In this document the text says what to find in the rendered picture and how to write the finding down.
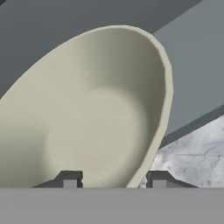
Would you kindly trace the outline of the beige bowl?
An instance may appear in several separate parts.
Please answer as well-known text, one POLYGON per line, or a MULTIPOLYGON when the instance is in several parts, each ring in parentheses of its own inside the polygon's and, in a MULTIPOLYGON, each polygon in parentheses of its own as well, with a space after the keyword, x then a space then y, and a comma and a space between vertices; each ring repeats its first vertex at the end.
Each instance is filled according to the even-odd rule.
POLYGON ((31 66, 0 98, 0 187, 80 171, 86 187, 136 187, 167 129, 172 66, 129 25, 86 31, 31 66))

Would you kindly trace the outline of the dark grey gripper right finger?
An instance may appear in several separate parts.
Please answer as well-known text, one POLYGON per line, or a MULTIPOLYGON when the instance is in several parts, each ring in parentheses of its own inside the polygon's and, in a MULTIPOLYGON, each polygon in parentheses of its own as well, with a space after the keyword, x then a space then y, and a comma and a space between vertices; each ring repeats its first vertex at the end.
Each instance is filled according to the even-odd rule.
POLYGON ((148 171, 146 179, 147 188, 195 188, 195 185, 175 179, 168 171, 148 171))

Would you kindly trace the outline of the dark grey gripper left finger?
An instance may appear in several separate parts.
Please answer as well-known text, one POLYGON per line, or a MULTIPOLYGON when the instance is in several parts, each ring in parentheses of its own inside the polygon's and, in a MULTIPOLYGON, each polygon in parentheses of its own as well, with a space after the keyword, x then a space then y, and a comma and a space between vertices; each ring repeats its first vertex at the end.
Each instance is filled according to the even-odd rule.
POLYGON ((82 188, 82 171, 61 171, 54 179, 35 185, 35 188, 63 188, 67 181, 75 183, 75 188, 82 188))

